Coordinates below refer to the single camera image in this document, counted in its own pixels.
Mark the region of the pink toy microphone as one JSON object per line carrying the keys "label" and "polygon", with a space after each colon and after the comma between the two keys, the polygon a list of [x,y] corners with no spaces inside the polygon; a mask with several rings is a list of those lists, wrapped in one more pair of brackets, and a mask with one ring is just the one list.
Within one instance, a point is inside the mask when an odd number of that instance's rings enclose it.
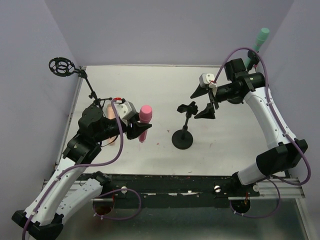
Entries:
{"label": "pink toy microphone", "polygon": [[[141,123],[149,124],[153,117],[153,109],[150,105],[143,105],[139,111],[139,120]],[[147,130],[145,130],[139,137],[139,142],[143,143],[147,138]]]}

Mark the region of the black round-base clamp stand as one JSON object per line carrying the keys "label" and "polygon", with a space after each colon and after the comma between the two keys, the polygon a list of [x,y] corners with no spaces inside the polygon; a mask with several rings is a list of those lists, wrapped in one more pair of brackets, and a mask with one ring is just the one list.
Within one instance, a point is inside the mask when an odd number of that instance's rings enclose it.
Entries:
{"label": "black round-base clamp stand", "polygon": [[192,116],[198,113],[198,106],[195,101],[190,104],[181,104],[178,106],[177,111],[181,114],[185,113],[185,122],[182,129],[175,131],[171,137],[172,144],[179,150],[186,150],[193,144],[193,136],[188,131],[188,122]]}

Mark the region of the mint green toy microphone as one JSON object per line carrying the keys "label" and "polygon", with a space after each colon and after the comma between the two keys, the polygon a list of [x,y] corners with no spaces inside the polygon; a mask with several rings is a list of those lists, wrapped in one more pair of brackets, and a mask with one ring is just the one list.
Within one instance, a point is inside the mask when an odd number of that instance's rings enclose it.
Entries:
{"label": "mint green toy microphone", "polygon": [[[255,39],[255,42],[254,42],[254,45],[252,47],[252,49],[255,51],[255,52],[259,52],[260,51],[260,48],[262,47],[262,45],[267,41],[268,37],[269,37],[269,34],[270,34],[270,30],[266,27],[263,27],[260,29],[256,39]],[[245,67],[247,68],[247,65],[248,65],[248,56],[247,56],[247,59],[245,60],[244,62],[244,65]]]}

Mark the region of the black round-base clip mic stand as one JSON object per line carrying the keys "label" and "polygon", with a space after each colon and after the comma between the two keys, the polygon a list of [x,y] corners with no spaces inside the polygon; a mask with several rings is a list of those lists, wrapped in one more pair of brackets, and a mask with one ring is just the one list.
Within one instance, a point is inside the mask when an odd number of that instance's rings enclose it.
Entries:
{"label": "black round-base clip mic stand", "polygon": [[256,66],[260,62],[260,58],[252,50],[248,51],[247,57],[248,57],[248,61],[247,61],[247,67],[246,68],[247,68],[248,71],[250,71],[252,68],[256,68]]}

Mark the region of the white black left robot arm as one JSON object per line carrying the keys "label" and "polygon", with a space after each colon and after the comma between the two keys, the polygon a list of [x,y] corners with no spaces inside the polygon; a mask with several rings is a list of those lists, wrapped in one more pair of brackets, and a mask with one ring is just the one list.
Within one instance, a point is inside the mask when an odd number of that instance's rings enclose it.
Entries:
{"label": "white black left robot arm", "polygon": [[94,103],[88,106],[78,120],[78,131],[67,143],[60,162],[38,197],[24,210],[17,210],[12,220],[22,227],[22,238],[29,234],[36,240],[55,240],[64,225],[80,208],[100,195],[104,185],[110,180],[101,172],[96,172],[81,188],[68,195],[74,182],[88,168],[101,152],[101,142],[112,137],[120,137],[117,155],[107,165],[114,163],[121,155],[124,137],[138,138],[152,127],[139,117],[129,101],[113,99],[111,107],[115,117],[104,116],[101,107]]}

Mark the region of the black robot base mounting bar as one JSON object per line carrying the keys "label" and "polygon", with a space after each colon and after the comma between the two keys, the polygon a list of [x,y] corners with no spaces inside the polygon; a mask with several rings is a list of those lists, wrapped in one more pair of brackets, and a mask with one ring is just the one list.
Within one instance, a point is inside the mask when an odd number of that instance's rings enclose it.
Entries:
{"label": "black robot base mounting bar", "polygon": [[126,187],[130,192],[115,192],[102,201],[116,209],[227,208],[230,199],[258,197],[253,185],[236,183],[232,176],[146,175],[84,173],[81,184],[90,178],[103,183],[102,193]]}

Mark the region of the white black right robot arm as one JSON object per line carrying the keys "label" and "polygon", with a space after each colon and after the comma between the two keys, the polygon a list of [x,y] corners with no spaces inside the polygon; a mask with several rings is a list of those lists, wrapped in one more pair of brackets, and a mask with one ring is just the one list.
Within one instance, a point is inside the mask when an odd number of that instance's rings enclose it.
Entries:
{"label": "white black right robot arm", "polygon": [[297,166],[301,153],[308,144],[298,139],[282,118],[266,88],[265,77],[260,72],[249,73],[242,59],[228,61],[224,67],[229,84],[217,86],[211,73],[199,77],[199,85],[192,99],[208,95],[209,103],[198,113],[197,119],[214,119],[219,103],[246,103],[251,108],[264,134],[268,150],[256,157],[255,163],[234,174],[243,186]]}

